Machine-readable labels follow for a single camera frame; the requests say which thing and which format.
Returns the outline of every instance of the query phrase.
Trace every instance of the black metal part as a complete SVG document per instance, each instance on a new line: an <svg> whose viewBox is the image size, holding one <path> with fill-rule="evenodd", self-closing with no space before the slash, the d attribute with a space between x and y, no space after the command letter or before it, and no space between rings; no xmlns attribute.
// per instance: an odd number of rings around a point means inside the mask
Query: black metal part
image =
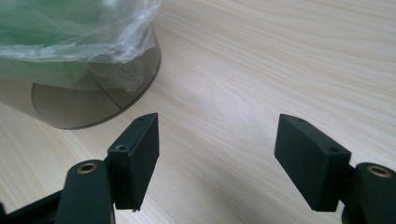
<svg viewBox="0 0 396 224"><path fill-rule="evenodd" d="M64 190L8 215L0 204L0 224L49 224L55 218L55 223L114 223L113 203L140 208L158 157L158 114L142 116L110 147L105 161L72 167Z"/></svg>
<svg viewBox="0 0 396 224"><path fill-rule="evenodd" d="M309 122L280 115L275 156L312 210L336 210L351 153Z"/></svg>
<svg viewBox="0 0 396 224"><path fill-rule="evenodd" d="M275 155L313 210L335 211L342 201L344 224L396 223L396 173L351 167L351 153L305 120L280 115Z"/></svg>
<svg viewBox="0 0 396 224"><path fill-rule="evenodd" d="M117 209L140 210L159 153L157 114L134 120L111 145L106 162Z"/></svg>
<svg viewBox="0 0 396 224"><path fill-rule="evenodd" d="M103 161L84 161L67 173L55 218L56 224L114 223L107 167Z"/></svg>

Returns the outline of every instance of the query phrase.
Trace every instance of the trash can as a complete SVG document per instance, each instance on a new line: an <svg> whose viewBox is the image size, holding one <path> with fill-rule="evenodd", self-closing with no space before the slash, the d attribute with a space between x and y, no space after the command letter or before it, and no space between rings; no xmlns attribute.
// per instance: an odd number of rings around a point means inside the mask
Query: trash can
<svg viewBox="0 0 396 224"><path fill-rule="evenodd" d="M160 68L161 51L150 20L161 0L134 0L124 2L125 6L116 6L119 2L95 6L95 12L89 15L81 10L79 16L82 19L78 21L74 18L76 15L71 15L75 13L72 9L79 8L82 3L87 4L85 7L90 6L89 2L64 3L62 8L69 10L64 15L53 13L55 5L49 7L48 4L32 5L10 0L1 3L0 19L7 17L13 21L2 20L0 23L15 27L3 31L3 39L0 39L0 103L55 128L81 129L117 116L148 89ZM114 14L115 10L124 11L119 15ZM38 22L35 20L26 21L27 14L38 21L42 19L43 25L32 23ZM36 30L26 31L31 32L32 38L23 39L19 35L24 32L18 24L20 21L36 26ZM81 27L91 30L85 34ZM3 35L7 30L11 34ZM128 49L131 38L135 38L133 44L145 45L139 49L142 52L133 52L133 57L127 52L134 50ZM53 46L37 44L41 39L52 41ZM92 57L86 54L90 50L94 53Z"/></svg>

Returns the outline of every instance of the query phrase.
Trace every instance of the clear plastic bag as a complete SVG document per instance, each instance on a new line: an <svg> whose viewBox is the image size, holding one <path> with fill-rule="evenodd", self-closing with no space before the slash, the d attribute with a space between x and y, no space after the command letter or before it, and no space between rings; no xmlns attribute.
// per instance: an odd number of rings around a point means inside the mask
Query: clear plastic bag
<svg viewBox="0 0 396 224"><path fill-rule="evenodd" d="M153 47L161 0L1 0L0 58L127 63Z"/></svg>

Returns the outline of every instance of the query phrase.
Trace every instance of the wooden table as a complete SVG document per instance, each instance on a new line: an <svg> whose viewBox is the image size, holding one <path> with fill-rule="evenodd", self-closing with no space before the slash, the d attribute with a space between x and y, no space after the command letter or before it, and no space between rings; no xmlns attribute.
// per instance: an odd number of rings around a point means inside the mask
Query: wooden table
<svg viewBox="0 0 396 224"><path fill-rule="evenodd" d="M122 115L77 131L0 105L0 201L8 212L106 156L158 112L161 156L142 210L118 223L341 223L312 212L274 158L280 113L363 161L396 170L396 2L164 0L159 75Z"/></svg>

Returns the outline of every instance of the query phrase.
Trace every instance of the tabletop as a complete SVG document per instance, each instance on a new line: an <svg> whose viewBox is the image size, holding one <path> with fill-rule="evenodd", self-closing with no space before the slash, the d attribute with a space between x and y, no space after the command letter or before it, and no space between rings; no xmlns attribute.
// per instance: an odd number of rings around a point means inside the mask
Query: tabletop
<svg viewBox="0 0 396 224"><path fill-rule="evenodd" d="M102 160L158 112L160 158L140 212L118 223L341 223L310 210L275 159L279 114L308 120L364 161L396 170L396 2L163 0L163 53L145 95L114 119L66 131L0 105L8 212Z"/></svg>

